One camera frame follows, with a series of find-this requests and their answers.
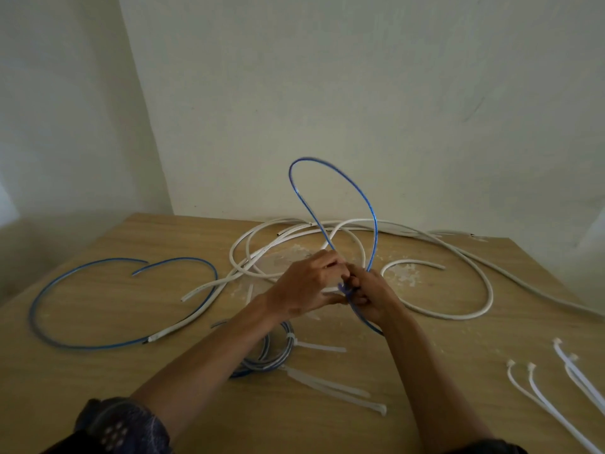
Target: blue wire loop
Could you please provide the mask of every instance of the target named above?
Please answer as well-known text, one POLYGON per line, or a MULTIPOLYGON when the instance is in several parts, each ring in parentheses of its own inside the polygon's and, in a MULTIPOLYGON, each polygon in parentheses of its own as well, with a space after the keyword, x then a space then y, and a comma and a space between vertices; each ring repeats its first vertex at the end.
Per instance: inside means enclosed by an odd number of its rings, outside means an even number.
MULTIPOLYGON (((331 242, 330 237, 328 236, 328 233, 326 232, 326 230, 324 229, 324 227, 320 223, 319 219, 317 218, 317 216, 315 215, 315 213, 313 212, 313 210, 311 210, 311 207, 309 206, 309 204, 307 203, 307 201, 303 198, 303 196, 301 195, 300 191, 298 190, 296 184, 294 183, 294 178, 292 177, 292 169, 294 168, 294 166, 296 164, 298 164, 299 162, 303 162, 303 161, 317 162, 318 164, 322 164, 322 165, 324 165, 326 167, 329 167, 333 171, 337 172, 346 181, 348 181, 351 185, 353 185, 353 187, 361 195, 361 197, 364 199, 364 201, 366 201, 366 204, 368 205, 368 208, 370 209, 370 213, 372 214, 372 220, 374 222, 374 244, 372 246, 372 254, 370 255, 370 260, 368 261, 368 266, 366 268, 366 270, 369 271, 372 268, 372 263, 374 262, 374 256, 376 256, 376 247, 378 246, 378 222, 376 221, 376 214, 374 213, 374 208, 372 207, 372 204, 370 204, 370 200, 367 198, 367 196, 364 194, 364 192, 361 191, 361 189, 359 188, 359 186, 357 186, 357 184, 346 173, 344 173, 342 170, 340 170, 338 167, 336 167, 334 164, 332 164, 332 163, 330 163, 328 161, 324 161, 323 159, 319 159, 319 158, 316 158, 316 157, 301 157, 299 159, 296 159, 292 164, 290 164, 290 169, 288 169, 288 177, 290 178, 290 184, 292 185, 292 189, 294 189, 294 192, 297 194, 297 196, 300 199, 300 201, 302 202, 302 204, 305 206, 305 208, 307 209, 307 211, 311 214, 311 216, 313 217, 315 223, 317 224, 317 226, 321 230, 322 234, 326 238, 326 241, 328 242, 328 245, 330 245, 330 247, 333 250, 336 250, 336 248, 334 247, 334 244, 331 242)), ((359 312, 359 309, 355 306, 355 304, 353 304, 351 296, 352 296, 354 290, 351 289, 351 288, 349 288, 349 287, 344 286, 344 284, 339 284, 338 288, 340 289, 340 291, 342 293, 344 293, 344 296, 346 296, 347 301, 349 301, 349 305, 351 306, 351 309, 353 310, 353 312, 355 313, 355 315, 357 315, 357 317, 359 318, 359 320, 361 320, 364 324, 366 324, 366 326, 369 327, 375 333, 378 333, 379 335, 384 336, 382 334, 382 331, 380 330, 380 328, 377 328, 372 323, 370 323, 361 314, 361 312, 359 312)))
MULTIPOLYGON (((147 342, 147 338, 149 337, 149 335, 147 336, 143 336, 142 338, 137 338, 134 340, 130 340, 130 341, 125 341, 123 343, 113 343, 113 344, 102 344, 100 346, 80 346, 80 345, 76 345, 76 344, 65 344, 65 343, 61 343, 59 341, 56 341, 54 339, 52 339, 50 336, 48 336, 41 328, 40 326, 37 324, 37 320, 36 320, 36 310, 38 308, 38 306, 40 305, 40 301, 41 299, 44 297, 44 295, 55 285, 57 285, 58 282, 62 281, 63 279, 69 277, 70 275, 74 274, 75 272, 78 272, 86 267, 90 267, 90 266, 94 266, 94 265, 99 265, 101 263, 108 263, 110 261, 130 261, 133 263, 143 263, 147 266, 141 267, 140 269, 137 269, 136 271, 134 271, 132 273, 132 275, 137 275, 140 274, 143 271, 146 271, 147 269, 150 269, 152 267, 156 267, 156 266, 160 266, 163 265, 165 263, 169 263, 171 261, 199 261, 201 263, 204 263, 208 266, 210 266, 210 268, 214 271, 214 280, 218 279, 218 273, 216 271, 216 268, 212 265, 212 263, 208 262, 205 259, 200 259, 200 258, 193 258, 193 257, 182 257, 182 258, 172 258, 172 259, 166 259, 164 261, 159 261, 158 263, 154 263, 152 265, 148 264, 148 261, 145 261, 144 259, 134 259, 134 258, 106 258, 106 259, 98 259, 97 261, 91 261, 89 263, 86 263, 84 265, 78 266, 73 268, 72 270, 59 275, 58 277, 56 277, 55 279, 53 279, 52 281, 50 281, 41 291, 40 293, 38 293, 38 295, 34 298, 34 300, 32 301, 32 304, 30 306, 30 310, 28 313, 28 322, 30 325, 30 328, 32 330, 32 332, 42 341, 44 341, 45 343, 53 346, 53 347, 58 347, 60 349, 71 349, 71 350, 76 350, 76 351, 100 351, 103 349, 117 349, 118 347, 125 347, 125 346, 130 346, 132 344, 144 344, 147 342)), ((214 288, 212 289, 212 291, 210 291, 210 293, 208 293, 208 296, 206 297, 206 299, 204 299, 202 301, 202 303, 196 308, 196 310, 194 310, 191 314, 197 312, 200 308, 202 308, 202 306, 208 301, 208 299, 210 298, 210 296, 212 295, 212 293, 214 292, 214 288)))

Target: table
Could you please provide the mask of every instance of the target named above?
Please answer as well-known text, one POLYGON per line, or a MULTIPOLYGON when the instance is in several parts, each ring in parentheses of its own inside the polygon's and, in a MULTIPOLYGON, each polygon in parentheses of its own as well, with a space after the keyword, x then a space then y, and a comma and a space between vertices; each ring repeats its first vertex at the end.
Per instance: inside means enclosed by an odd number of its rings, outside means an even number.
MULTIPOLYGON (((232 282, 201 318, 156 343, 79 352, 53 349, 28 330, 28 307, 41 287, 72 267, 108 257, 150 262, 201 257, 225 275, 231 269, 231 244, 253 226, 250 221, 137 213, 6 303, 0 309, 0 452, 37 452, 65 437, 88 398, 129 395, 208 334, 211 323, 236 313, 247 291, 244 282, 232 282)), ((278 228, 259 233, 254 248, 272 240, 278 228)), ((372 233, 357 234, 369 248, 372 233)), ((552 295, 575 299, 509 239, 444 239, 552 295)), ((314 250, 321 243, 317 234, 275 251, 285 247, 314 250)), ((335 243, 347 258, 354 257, 356 249, 349 237, 337 236, 335 243)), ((482 305, 485 288, 462 260, 432 244, 381 234, 376 267, 406 256, 443 264, 447 270, 416 266, 388 272, 402 297, 439 312, 473 312, 482 305)), ((88 344, 151 334, 191 312, 194 300, 180 303, 180 296, 212 278, 210 269, 193 262, 172 263, 130 277, 138 267, 136 263, 108 263, 74 274, 42 301, 42 327, 57 339, 88 344)), ((469 321, 416 315, 455 381, 497 436, 533 452, 584 452, 555 419, 508 381, 505 363, 509 358, 518 363, 533 361, 542 392, 605 449, 602 415, 569 380, 552 349, 554 337, 563 339, 564 350, 579 355, 580 368, 597 388, 605 390, 600 364, 605 343, 602 320, 531 295, 489 269, 486 273, 495 290, 494 306, 486 315, 469 321)), ((227 382, 207 411, 176 441, 176 452, 419 452, 410 405, 383 338, 361 324, 347 306, 329 306, 317 314, 320 320, 293 320, 300 340, 345 346, 348 352, 297 347, 287 364, 367 390, 372 401, 388 405, 386 417, 326 397, 282 371, 255 374, 227 382)), ((522 367, 516 377, 527 383, 522 367)))

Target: wooden tabletop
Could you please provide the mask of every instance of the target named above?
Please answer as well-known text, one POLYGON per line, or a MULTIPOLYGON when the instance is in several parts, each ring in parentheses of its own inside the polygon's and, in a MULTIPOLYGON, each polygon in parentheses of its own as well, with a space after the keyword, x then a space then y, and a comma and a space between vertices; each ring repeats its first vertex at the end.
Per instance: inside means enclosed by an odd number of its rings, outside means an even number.
MULTIPOLYGON (((87 399, 129 395, 208 334, 211 323, 240 310, 250 283, 244 278, 232 282, 197 321, 156 343, 79 352, 54 349, 28 329, 28 308, 47 282, 82 263, 109 257, 150 262, 199 257, 211 261, 219 275, 225 275, 231 269, 231 244, 253 225, 249 221, 138 213, 5 304, 0 309, 0 452, 41 451, 70 433, 87 399)), ((254 248, 273 240, 277 229, 260 232, 254 248)), ((357 234, 370 248, 372 233, 357 234)), ((575 300, 509 239, 444 239, 552 295, 575 300)), ((313 251, 321 243, 320 235, 306 236, 275 251, 313 251)), ((356 248, 346 236, 337 236, 335 243, 346 257, 356 256, 356 248)), ((403 257, 447 267, 438 271, 410 266, 388 272, 387 278, 408 301, 447 313, 474 312, 483 304, 485 287, 455 255, 432 244, 381 234, 375 266, 403 257)), ((111 343, 155 333, 191 312, 195 302, 203 298, 187 303, 179 302, 179 298, 212 279, 210 269, 193 262, 172 263, 130 277, 138 267, 137 263, 107 263, 61 282, 39 308, 42 328, 60 341, 76 344, 111 343)), ((416 315, 455 381, 497 436, 533 452, 583 453, 584 449, 555 419, 508 381, 508 359, 520 364, 532 361, 538 365, 535 378, 544 395, 605 449, 601 413, 567 377, 552 348, 552 339, 560 337, 564 350, 579 355, 580 368, 598 389, 605 390, 600 365, 605 344, 602 321, 531 295, 489 269, 486 273, 495 291, 494 305, 486 315, 469 321, 416 315)), ((410 405, 383 338, 361 324, 347 306, 329 306, 317 316, 319 320, 293 320, 300 340, 344 346, 348 352, 297 347, 287 364, 367 390, 372 401, 388 405, 386 417, 326 397, 282 371, 254 374, 227 382, 193 427, 176 441, 176 452, 419 452, 410 405)), ((527 384, 524 367, 518 367, 516 377, 527 384)))

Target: sleeve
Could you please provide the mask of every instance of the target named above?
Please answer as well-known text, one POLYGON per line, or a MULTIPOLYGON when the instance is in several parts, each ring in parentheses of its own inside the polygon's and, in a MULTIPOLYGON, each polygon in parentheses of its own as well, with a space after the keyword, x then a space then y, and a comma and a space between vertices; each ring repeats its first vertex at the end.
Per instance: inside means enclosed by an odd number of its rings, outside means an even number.
POLYGON ((527 454, 527 451, 502 439, 483 439, 448 454, 527 454))
POLYGON ((172 454, 170 437, 146 407, 128 398, 89 400, 73 435, 46 453, 172 454))

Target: person's right hand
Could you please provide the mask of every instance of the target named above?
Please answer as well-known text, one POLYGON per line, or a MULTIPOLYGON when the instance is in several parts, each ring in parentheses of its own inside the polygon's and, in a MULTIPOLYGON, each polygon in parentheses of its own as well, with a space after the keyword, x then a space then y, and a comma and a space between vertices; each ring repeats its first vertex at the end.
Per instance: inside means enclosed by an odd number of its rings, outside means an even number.
POLYGON ((359 312, 372 323, 382 327, 389 317, 390 305, 400 304, 399 298, 376 269, 366 271, 363 267, 347 263, 351 277, 345 282, 354 291, 351 300, 359 312))

